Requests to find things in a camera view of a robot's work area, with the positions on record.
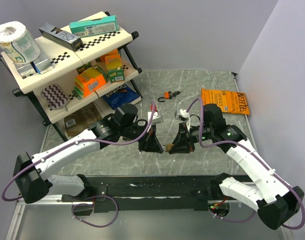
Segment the brass padlock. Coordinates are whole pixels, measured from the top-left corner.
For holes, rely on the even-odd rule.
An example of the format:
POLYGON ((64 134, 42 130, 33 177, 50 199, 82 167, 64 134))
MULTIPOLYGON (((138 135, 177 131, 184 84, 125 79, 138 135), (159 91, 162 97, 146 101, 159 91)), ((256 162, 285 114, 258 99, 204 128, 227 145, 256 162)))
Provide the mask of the brass padlock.
POLYGON ((161 147, 164 152, 169 153, 174 147, 174 144, 172 143, 162 144, 161 147))

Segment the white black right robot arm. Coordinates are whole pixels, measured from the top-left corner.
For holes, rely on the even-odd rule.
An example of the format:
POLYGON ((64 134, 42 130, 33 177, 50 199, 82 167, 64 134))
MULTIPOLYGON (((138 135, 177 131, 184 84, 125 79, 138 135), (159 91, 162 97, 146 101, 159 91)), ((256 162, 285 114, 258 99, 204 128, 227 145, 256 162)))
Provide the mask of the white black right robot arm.
POLYGON ((247 136, 235 125, 227 124, 222 110, 214 103, 202 107, 199 125, 191 125, 191 116, 185 109, 174 114, 181 122, 178 133, 168 148, 170 154, 188 154, 196 143, 211 140, 232 158, 254 183, 251 187, 227 173, 211 181, 211 195, 216 199, 234 198, 257 212, 261 221, 276 230, 285 225, 303 208, 304 192, 291 186, 258 154, 247 136))

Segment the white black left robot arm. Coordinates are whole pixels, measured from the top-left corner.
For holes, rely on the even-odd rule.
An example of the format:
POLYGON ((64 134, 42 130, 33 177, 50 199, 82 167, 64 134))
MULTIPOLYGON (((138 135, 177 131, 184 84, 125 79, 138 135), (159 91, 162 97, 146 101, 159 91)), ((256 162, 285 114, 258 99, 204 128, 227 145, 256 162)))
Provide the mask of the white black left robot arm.
POLYGON ((32 156, 26 152, 18 155, 13 178, 21 198, 26 204, 38 202, 48 195, 70 195, 80 201, 88 200, 93 190, 84 175, 62 176, 56 172, 68 163, 109 145, 127 145, 119 141, 121 137, 128 139, 129 144, 138 143, 141 152, 162 153, 153 126, 158 116, 156 105, 152 104, 148 119, 140 125, 137 107, 126 103, 52 149, 32 156))

